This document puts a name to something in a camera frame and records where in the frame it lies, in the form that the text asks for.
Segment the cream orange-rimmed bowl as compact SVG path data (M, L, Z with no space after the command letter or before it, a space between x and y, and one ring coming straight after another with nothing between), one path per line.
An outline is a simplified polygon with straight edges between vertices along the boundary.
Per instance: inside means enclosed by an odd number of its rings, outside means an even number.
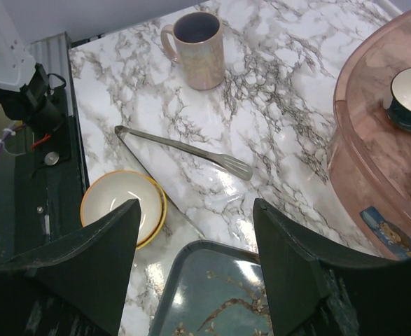
M80 208L81 225L90 225L117 209L128 200L136 200L141 208L137 244L148 238L157 226L162 202L156 187L146 175L118 170L98 178L85 192Z

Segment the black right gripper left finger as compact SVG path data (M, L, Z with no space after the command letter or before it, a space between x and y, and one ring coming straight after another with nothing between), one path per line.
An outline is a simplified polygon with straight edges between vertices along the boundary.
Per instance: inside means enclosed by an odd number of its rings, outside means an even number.
M0 264L0 335L117 335L140 204Z

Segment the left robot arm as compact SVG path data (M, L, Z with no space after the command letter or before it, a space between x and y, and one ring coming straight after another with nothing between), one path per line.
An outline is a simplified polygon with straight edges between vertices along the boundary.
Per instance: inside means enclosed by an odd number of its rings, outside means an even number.
M39 134L51 134L64 117L49 99L49 78L27 51L0 1L0 105L11 120Z

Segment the yellow blue patterned bowl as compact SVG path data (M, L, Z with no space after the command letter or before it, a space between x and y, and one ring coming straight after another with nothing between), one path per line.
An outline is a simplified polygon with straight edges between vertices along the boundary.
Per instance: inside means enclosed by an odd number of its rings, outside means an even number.
M160 186L160 184L156 180L154 180L150 176L146 176L146 178L156 187L156 189L159 192L159 196L162 202L162 213L160 215L160 220L157 226L155 227L155 229L152 231L151 235L148 238L146 238L144 241L139 242L136 246L136 250L142 249L143 247L147 246L155 239L155 237L158 235L159 231L161 231L163 225L165 224L166 217L167 217L167 210L168 210L167 196L163 188Z

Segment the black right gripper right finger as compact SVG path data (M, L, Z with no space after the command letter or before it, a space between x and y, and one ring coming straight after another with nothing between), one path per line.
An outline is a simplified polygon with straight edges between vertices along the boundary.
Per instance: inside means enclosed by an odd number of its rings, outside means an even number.
M411 258L378 258L253 203L275 335L411 335Z

